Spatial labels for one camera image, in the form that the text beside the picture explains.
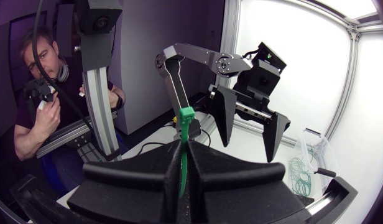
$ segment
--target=white backdrop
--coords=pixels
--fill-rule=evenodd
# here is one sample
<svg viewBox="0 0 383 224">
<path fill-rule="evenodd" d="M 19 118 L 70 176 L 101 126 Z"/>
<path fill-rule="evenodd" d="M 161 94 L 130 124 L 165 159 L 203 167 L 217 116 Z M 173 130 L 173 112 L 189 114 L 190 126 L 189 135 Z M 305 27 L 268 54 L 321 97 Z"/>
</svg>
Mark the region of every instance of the white backdrop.
<svg viewBox="0 0 383 224">
<path fill-rule="evenodd" d="M 372 0 L 320 0 L 320 2 L 336 9 L 351 19 L 376 12 Z"/>
<path fill-rule="evenodd" d="M 340 176 L 359 192 L 338 223 L 361 223 L 383 185 L 383 34 L 359 40 L 352 92 L 330 143 Z"/>
<path fill-rule="evenodd" d="M 269 103 L 269 109 L 291 120 L 285 135 L 297 139 L 301 128 L 324 134 L 346 77 L 348 33 L 328 19 L 288 3 L 242 0 L 236 53 L 255 50 L 260 42 L 287 64 Z M 231 87 L 236 79 L 231 80 Z"/>
</svg>

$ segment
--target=camera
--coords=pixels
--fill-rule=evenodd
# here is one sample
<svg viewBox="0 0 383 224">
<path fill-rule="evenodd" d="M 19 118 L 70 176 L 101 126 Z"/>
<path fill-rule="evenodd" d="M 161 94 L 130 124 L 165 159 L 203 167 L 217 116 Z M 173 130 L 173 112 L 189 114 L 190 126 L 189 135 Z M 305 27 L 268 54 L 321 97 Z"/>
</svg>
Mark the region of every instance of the camera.
<svg viewBox="0 0 383 224">
<path fill-rule="evenodd" d="M 86 35 L 108 34 L 121 11 L 118 0 L 78 0 L 74 8 L 80 31 Z"/>
</svg>

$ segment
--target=green clip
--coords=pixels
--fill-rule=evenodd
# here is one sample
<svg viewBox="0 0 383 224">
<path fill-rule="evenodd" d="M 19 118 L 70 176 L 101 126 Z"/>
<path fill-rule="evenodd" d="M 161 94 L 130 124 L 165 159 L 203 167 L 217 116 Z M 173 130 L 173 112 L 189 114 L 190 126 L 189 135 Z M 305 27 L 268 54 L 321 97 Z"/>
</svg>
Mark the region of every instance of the green clip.
<svg viewBox="0 0 383 224">
<path fill-rule="evenodd" d="M 187 139 L 189 138 L 189 124 L 193 121 L 195 112 L 191 106 L 179 110 L 179 122 L 182 142 L 182 180 L 180 183 L 179 198 L 183 196 L 187 180 Z"/>
</svg>

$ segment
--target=black handle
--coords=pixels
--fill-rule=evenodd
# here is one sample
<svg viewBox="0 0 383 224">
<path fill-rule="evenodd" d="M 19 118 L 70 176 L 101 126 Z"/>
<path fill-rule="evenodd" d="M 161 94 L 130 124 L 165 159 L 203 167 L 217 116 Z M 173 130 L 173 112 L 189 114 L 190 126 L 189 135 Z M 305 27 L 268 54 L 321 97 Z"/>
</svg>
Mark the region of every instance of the black handle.
<svg viewBox="0 0 383 224">
<path fill-rule="evenodd" d="M 312 134 L 317 134 L 318 136 L 321 136 L 320 133 L 318 133 L 317 131 L 314 131 L 314 130 L 312 130 L 312 129 L 305 128 L 305 130 L 308 131 L 308 132 L 310 132 L 310 133 L 312 133 Z"/>
<path fill-rule="evenodd" d="M 323 175 L 326 175 L 328 177 L 335 177 L 336 176 L 335 172 L 330 171 L 330 170 L 326 170 L 323 168 L 318 168 L 317 171 L 314 172 L 314 174 L 323 174 Z"/>
</svg>

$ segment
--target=black t-shirt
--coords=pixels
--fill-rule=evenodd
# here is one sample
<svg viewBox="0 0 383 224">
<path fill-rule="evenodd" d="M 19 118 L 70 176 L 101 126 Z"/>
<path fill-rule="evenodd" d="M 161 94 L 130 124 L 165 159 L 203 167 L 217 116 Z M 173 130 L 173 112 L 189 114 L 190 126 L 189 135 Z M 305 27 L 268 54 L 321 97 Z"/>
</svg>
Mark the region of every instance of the black t-shirt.
<svg viewBox="0 0 383 224">
<path fill-rule="evenodd" d="M 77 105 L 78 109 L 84 114 L 84 116 L 89 116 L 88 107 L 86 105 L 86 98 L 81 97 L 80 87 L 82 86 L 82 72 L 77 70 L 77 67 L 74 65 L 72 58 L 66 58 L 68 62 L 69 75 L 65 82 L 59 83 L 59 87 L 67 94 L 67 96 Z M 109 90 L 113 89 L 113 84 L 110 81 L 107 81 L 107 86 Z M 60 124 L 58 129 L 65 127 L 75 121 L 81 119 L 78 114 L 71 108 L 71 106 L 58 95 L 60 100 Z M 35 110 L 40 103 L 39 99 L 34 99 Z M 31 121 L 29 110 L 24 99 L 24 94 L 20 94 L 17 108 L 16 124 L 23 126 L 28 129 L 32 129 L 34 124 Z"/>
</svg>

